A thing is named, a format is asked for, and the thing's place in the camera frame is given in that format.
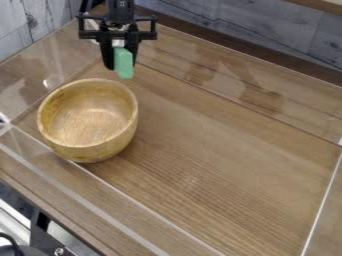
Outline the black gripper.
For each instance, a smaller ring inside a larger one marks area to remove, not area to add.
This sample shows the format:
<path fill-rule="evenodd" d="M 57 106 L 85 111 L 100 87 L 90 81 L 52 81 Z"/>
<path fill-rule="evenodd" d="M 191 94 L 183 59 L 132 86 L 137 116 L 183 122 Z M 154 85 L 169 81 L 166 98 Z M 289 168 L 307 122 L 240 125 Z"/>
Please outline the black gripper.
<path fill-rule="evenodd" d="M 125 49 L 136 62 L 140 40 L 157 38 L 154 15 L 134 14 L 134 0 L 104 0 L 105 13 L 90 14 L 93 0 L 81 0 L 77 22 L 78 38 L 97 39 L 104 66 L 113 69 L 112 39 L 126 40 Z"/>

